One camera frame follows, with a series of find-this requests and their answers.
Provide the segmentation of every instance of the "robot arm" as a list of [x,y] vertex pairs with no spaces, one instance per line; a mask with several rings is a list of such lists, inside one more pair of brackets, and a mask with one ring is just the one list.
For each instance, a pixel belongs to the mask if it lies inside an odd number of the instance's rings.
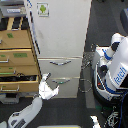
[[39,113],[42,108],[42,99],[49,100],[59,92],[59,86],[52,90],[46,80],[50,74],[44,74],[39,85],[39,95],[35,97],[32,104],[24,108],[20,112],[13,113],[8,120],[8,127],[6,122],[0,124],[0,128],[25,128]]

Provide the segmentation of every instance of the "white refrigerator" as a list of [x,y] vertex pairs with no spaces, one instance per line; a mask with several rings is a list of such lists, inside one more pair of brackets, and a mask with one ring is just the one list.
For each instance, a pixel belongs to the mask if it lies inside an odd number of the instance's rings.
[[24,0],[41,74],[55,98],[76,98],[91,0]]

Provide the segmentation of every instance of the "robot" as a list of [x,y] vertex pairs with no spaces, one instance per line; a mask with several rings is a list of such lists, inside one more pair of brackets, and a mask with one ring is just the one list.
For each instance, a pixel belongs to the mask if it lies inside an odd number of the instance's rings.
[[40,112],[42,108],[42,99],[49,100],[59,92],[59,85],[52,90],[46,80],[50,73],[44,74],[39,85],[39,94],[34,96],[32,104],[27,106],[20,112],[13,113],[8,120],[8,123],[3,121],[0,123],[0,128],[25,128]]
[[128,90],[128,37],[115,33],[110,47],[96,47],[93,61],[93,91],[102,102],[117,104]]

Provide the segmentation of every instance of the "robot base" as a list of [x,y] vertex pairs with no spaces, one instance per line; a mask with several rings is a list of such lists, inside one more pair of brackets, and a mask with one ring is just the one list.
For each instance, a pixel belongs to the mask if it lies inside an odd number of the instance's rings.
[[93,89],[93,94],[95,98],[99,101],[100,104],[106,107],[111,107],[111,106],[116,106],[119,102],[120,97],[113,97],[112,100],[107,100],[105,99],[97,90],[97,79],[95,78],[95,72],[92,70],[91,71],[91,77],[92,77],[92,89]]

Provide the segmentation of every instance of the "white cabinet door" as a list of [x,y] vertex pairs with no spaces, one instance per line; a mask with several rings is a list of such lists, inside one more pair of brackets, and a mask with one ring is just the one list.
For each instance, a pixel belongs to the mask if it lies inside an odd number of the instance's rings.
[[[32,10],[36,39],[40,49],[38,57],[82,56],[89,22],[91,0],[30,0],[25,6],[32,30]],[[49,15],[42,17],[38,4],[48,4]]]
[[41,74],[51,73],[50,78],[79,77],[82,58],[38,59]]

